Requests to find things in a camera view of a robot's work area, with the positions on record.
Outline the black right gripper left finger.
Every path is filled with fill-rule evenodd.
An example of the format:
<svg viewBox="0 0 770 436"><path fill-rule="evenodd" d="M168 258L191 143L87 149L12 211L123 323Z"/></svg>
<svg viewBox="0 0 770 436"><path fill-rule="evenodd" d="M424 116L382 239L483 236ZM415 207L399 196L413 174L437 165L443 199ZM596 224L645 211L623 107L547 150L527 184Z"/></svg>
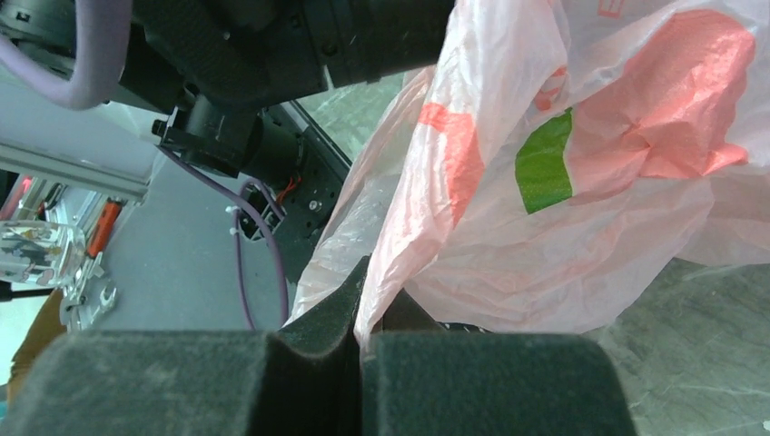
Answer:
<svg viewBox="0 0 770 436"><path fill-rule="evenodd" d="M361 434L360 346L354 324L370 257L342 285L280 330L291 352L287 400L298 435Z"/></svg>

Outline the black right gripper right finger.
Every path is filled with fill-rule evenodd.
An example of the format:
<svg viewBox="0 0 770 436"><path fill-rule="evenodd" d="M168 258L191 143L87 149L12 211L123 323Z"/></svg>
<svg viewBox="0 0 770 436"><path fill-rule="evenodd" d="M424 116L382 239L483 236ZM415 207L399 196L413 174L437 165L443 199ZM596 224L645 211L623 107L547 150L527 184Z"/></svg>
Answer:
<svg viewBox="0 0 770 436"><path fill-rule="evenodd" d="M417 340L444 333L436 322L406 292L401 291L375 324L370 347L361 361L361 433L396 435L420 425L420 403L424 383L420 375Z"/></svg>

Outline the pink plastic bag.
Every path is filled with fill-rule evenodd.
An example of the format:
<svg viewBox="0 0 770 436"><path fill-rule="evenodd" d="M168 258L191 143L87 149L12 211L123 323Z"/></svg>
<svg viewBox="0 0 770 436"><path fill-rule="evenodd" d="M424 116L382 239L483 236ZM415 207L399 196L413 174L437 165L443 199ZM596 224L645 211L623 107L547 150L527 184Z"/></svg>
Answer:
<svg viewBox="0 0 770 436"><path fill-rule="evenodd" d="M400 291L493 332L612 322L678 257L769 260L766 1L459 1L298 282L363 256L354 331Z"/></svg>

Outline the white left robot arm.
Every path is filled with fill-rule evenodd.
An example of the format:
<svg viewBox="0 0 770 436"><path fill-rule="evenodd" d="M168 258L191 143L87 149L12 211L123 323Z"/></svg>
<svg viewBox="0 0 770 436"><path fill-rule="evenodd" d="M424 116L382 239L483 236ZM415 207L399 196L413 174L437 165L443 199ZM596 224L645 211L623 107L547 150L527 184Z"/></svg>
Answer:
<svg viewBox="0 0 770 436"><path fill-rule="evenodd" d="M166 114L153 133L188 164L283 183L298 136L262 115L335 87L436 63L450 1L4 1L1 62L73 110Z"/></svg>

